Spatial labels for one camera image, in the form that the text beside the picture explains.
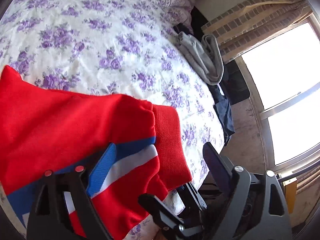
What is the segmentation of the red striped track pants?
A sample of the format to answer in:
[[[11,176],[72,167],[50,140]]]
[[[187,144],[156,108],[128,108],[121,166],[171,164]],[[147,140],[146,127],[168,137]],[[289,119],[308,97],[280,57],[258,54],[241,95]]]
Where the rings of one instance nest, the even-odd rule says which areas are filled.
[[[26,224],[40,178],[93,162],[87,194],[114,239],[147,217],[141,194],[164,200],[191,181],[176,110],[124,94],[46,90],[1,73],[1,184]]]

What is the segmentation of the dark blue hanging garment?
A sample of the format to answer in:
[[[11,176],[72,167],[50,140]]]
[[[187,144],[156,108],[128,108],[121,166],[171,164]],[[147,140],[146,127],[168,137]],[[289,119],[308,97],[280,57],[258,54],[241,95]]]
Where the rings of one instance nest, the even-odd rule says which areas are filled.
[[[223,129],[224,146],[227,146],[235,133],[231,104],[219,85],[208,85],[208,88],[214,99],[213,109]]]

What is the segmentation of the grey folded garment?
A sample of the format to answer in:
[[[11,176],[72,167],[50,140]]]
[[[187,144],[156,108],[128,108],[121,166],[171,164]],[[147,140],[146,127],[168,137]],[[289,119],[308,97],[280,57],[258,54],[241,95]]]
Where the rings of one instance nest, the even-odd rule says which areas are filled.
[[[193,70],[208,85],[218,85],[224,74],[224,63],[214,35],[203,35],[197,40],[193,35],[180,32],[177,48]]]

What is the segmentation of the beige brick pattern curtain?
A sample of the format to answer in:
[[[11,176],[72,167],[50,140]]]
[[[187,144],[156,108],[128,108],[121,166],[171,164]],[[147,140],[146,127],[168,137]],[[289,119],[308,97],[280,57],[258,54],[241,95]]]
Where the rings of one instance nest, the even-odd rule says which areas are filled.
[[[225,63],[313,13],[307,0],[245,0],[202,27],[219,44]]]

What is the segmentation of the purple floral bed sheet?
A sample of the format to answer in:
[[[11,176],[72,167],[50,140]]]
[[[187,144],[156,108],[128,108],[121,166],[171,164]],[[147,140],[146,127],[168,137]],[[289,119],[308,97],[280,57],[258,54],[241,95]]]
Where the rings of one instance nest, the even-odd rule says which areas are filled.
[[[188,0],[3,0],[1,65],[44,88],[123,93],[173,106],[185,157],[200,187],[202,146],[222,148],[213,98],[175,47],[173,25],[190,24]]]

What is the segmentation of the window with metal frame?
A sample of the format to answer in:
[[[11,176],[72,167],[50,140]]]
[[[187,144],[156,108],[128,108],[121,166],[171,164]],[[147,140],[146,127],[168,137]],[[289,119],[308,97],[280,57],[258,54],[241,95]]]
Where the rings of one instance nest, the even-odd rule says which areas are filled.
[[[311,15],[236,59],[266,167],[296,176],[319,165],[319,21]]]

